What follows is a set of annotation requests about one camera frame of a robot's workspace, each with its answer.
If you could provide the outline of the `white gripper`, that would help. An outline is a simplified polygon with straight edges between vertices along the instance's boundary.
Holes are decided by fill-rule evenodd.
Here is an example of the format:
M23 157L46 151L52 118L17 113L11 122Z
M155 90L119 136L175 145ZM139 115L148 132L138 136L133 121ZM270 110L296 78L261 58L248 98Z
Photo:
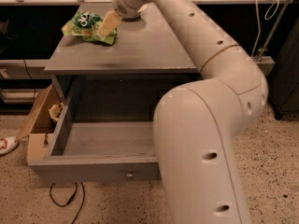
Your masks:
M136 19L140 17L140 9L147 0L112 0L115 11L109 11L99 25L96 34L99 37L106 37L116 29L123 19Z

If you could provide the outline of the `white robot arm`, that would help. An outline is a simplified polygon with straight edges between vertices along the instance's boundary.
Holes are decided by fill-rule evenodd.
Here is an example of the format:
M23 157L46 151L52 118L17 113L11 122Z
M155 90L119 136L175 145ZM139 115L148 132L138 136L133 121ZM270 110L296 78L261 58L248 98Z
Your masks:
M190 0L112 0L101 35L153 3L201 80L167 92L153 118L154 145L173 224L251 224L233 141L263 111L265 76Z

